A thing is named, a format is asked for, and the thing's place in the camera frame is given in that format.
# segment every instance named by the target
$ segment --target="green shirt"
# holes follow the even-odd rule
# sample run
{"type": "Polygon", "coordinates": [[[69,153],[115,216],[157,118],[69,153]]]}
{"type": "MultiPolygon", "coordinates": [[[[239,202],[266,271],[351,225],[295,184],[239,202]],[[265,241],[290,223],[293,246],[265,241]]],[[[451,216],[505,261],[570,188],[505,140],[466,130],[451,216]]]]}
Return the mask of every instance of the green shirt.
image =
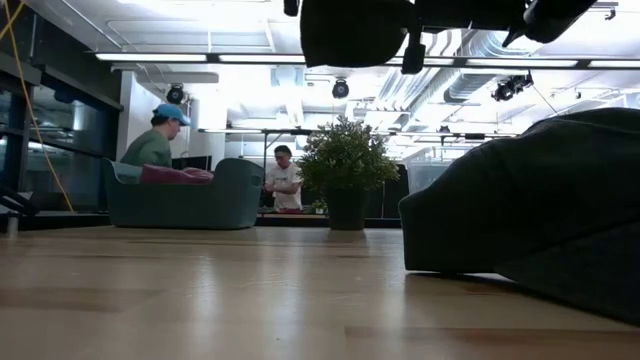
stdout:
{"type": "Polygon", "coordinates": [[[155,165],[170,168],[171,147],[169,139],[151,129],[129,145],[120,162],[133,166],[155,165]]]}

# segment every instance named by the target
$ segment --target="potted plant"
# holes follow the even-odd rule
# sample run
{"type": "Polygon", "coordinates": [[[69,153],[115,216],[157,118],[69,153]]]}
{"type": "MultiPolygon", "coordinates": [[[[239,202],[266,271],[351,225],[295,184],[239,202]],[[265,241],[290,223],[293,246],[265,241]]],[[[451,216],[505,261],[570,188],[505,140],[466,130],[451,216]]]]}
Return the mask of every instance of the potted plant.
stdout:
{"type": "Polygon", "coordinates": [[[342,116],[307,139],[297,165],[304,185],[326,200],[331,229],[362,230],[369,190],[398,178],[386,142],[371,126],[342,116]]]}
{"type": "Polygon", "coordinates": [[[327,203],[324,199],[316,200],[311,204],[311,208],[317,215],[324,215],[327,213],[327,203]]]}

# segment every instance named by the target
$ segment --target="glass wall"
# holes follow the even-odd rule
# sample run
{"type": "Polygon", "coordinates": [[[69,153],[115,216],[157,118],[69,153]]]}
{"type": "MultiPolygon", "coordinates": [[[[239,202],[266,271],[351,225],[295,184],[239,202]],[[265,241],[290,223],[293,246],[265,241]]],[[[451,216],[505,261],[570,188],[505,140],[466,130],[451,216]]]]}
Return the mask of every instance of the glass wall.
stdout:
{"type": "MultiPolygon", "coordinates": [[[[75,211],[105,209],[100,158],[46,146],[56,171],[75,211]]],[[[39,142],[29,142],[25,188],[34,192],[41,210],[66,211],[68,206],[44,156],[39,142]]]]}
{"type": "Polygon", "coordinates": [[[111,155],[117,132],[113,112],[85,104],[65,90],[44,86],[34,88],[33,107],[43,136],[88,152],[111,155]]]}
{"type": "MultiPolygon", "coordinates": [[[[2,80],[0,185],[32,192],[31,201],[41,211],[68,211],[22,92],[2,80]]],[[[101,159],[115,157],[118,112],[64,84],[44,78],[43,83],[51,87],[31,87],[29,95],[51,165],[76,212],[106,210],[101,159]]]]}

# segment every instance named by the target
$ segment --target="white t-shirt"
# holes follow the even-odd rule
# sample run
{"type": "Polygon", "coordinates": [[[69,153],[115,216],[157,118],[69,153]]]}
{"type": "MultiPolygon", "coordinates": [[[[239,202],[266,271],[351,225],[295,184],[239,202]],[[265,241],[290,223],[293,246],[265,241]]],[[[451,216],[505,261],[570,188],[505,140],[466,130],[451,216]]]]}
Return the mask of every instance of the white t-shirt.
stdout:
{"type": "MultiPolygon", "coordinates": [[[[300,169],[294,164],[289,165],[286,169],[276,166],[267,173],[266,183],[267,185],[273,185],[276,188],[287,188],[293,184],[299,184],[302,182],[302,178],[298,174],[299,171],[300,169]]],[[[275,197],[274,207],[276,211],[286,209],[302,210],[300,189],[298,189],[298,192],[293,195],[274,191],[273,196],[275,197]]]]}

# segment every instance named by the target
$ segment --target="green plant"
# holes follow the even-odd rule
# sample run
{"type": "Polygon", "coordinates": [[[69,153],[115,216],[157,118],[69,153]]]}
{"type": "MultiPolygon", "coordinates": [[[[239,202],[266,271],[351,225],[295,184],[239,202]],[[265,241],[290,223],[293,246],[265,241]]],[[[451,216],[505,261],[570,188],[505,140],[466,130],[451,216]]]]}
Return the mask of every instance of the green plant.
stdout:
{"type": "Polygon", "coordinates": [[[327,203],[324,201],[324,199],[314,201],[313,204],[311,204],[311,208],[313,210],[322,210],[322,211],[327,211],[328,209],[327,203]]]}
{"type": "Polygon", "coordinates": [[[332,189],[375,189],[398,178],[396,164],[386,157],[387,139],[372,134],[362,121],[337,121],[318,127],[297,162],[304,185],[319,193],[332,189]]]}

